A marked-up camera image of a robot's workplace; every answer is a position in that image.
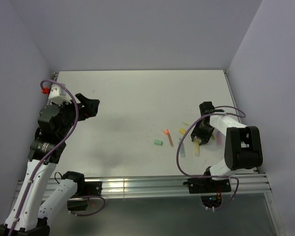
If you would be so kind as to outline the yellow highlighter pen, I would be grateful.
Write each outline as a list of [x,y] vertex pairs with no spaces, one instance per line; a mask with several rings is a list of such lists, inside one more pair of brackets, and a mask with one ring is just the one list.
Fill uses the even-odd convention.
[[194,144],[194,156],[199,157],[200,156],[200,143],[198,140],[194,140],[193,144]]

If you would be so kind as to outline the yellow pen cap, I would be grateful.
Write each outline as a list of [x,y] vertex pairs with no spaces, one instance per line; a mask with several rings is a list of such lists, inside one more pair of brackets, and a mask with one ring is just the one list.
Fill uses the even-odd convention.
[[184,135],[184,134],[186,133],[186,130],[183,129],[183,128],[180,128],[178,131],[179,131],[179,133],[182,134],[182,135]]

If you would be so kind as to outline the green highlighter pen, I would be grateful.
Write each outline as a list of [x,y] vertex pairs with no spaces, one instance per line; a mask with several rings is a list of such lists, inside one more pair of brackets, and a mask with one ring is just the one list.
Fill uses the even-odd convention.
[[179,156],[180,158],[185,158],[185,149],[182,138],[179,139],[180,149],[179,149]]

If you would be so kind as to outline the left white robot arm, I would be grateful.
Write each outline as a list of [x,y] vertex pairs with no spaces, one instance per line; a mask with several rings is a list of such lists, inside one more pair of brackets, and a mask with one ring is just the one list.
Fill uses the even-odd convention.
[[56,190],[42,201],[50,176],[66,147],[64,139],[77,122],[95,117],[100,101],[75,95],[77,102],[52,98],[40,110],[38,128],[30,146],[26,176],[18,198],[6,221],[0,225],[0,236],[47,236],[51,223],[72,196],[85,193],[84,175],[66,172]]

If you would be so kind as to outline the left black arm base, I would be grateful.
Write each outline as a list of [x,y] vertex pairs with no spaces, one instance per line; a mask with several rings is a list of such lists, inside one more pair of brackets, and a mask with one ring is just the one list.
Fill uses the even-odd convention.
[[102,182],[86,181],[84,187],[67,201],[67,209],[72,212],[85,211],[91,200],[101,199]]

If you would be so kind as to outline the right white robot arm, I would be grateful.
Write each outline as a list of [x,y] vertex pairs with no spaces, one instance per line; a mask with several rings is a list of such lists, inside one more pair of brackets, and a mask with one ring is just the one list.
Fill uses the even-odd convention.
[[220,180],[233,176],[236,172],[250,170],[263,164],[260,131],[255,126],[246,126],[235,119],[237,114],[227,113],[223,106],[215,107],[211,101],[199,105],[202,119],[194,125],[191,140],[206,145],[214,130],[225,137],[224,159],[206,169],[203,179],[204,189],[212,192]]

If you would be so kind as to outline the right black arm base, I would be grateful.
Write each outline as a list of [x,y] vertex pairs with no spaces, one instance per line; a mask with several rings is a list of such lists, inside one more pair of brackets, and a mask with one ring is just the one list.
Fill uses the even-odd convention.
[[222,193],[232,191],[229,180],[213,180],[211,178],[189,178],[183,183],[188,186],[190,194],[209,194],[201,196],[205,207],[217,208],[222,205]]

